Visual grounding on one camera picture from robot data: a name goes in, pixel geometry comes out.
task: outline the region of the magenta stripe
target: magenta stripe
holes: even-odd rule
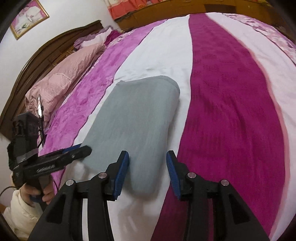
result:
[[[265,77],[249,51],[205,14],[191,15],[191,101],[178,160],[228,179],[269,234],[284,186],[284,140]],[[169,188],[152,241],[182,241],[187,203]]]
[[[118,68],[147,34],[164,21],[135,29],[133,33],[106,49],[97,65],[83,78],[67,102],[57,111],[48,131],[46,143],[40,152],[41,155],[73,145],[88,116],[100,102],[106,89],[113,83]],[[63,171],[52,174],[58,184],[62,175]]]

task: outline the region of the metal pin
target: metal pin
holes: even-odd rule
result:
[[[229,185],[229,181],[227,181],[226,179],[221,180],[221,184],[223,186],[228,186]]]
[[[189,172],[189,173],[187,173],[187,176],[188,176],[189,178],[196,178],[196,174],[195,174],[194,172]]]
[[[67,186],[71,186],[73,185],[74,181],[72,179],[69,179],[68,181],[66,181],[66,185]]]
[[[99,173],[99,178],[103,179],[105,177],[107,177],[107,173],[105,173],[105,172]]]

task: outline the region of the brown headboard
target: brown headboard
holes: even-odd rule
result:
[[[15,81],[0,116],[0,133],[9,140],[12,139],[12,121],[15,116],[25,112],[25,94],[28,90],[60,61],[74,52],[73,44],[78,38],[97,32],[102,28],[101,21],[97,20],[84,27],[64,32],[37,50]]]

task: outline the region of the gray garment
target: gray garment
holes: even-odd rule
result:
[[[178,84],[167,76],[120,81],[82,143],[92,148],[83,163],[104,172],[126,150],[130,167],[124,188],[141,196],[154,193],[179,95]]]

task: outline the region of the gold picture frame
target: gold picture frame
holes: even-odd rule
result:
[[[32,0],[15,17],[10,25],[10,29],[15,38],[18,40],[31,28],[48,18],[49,15],[42,7],[39,0]]]

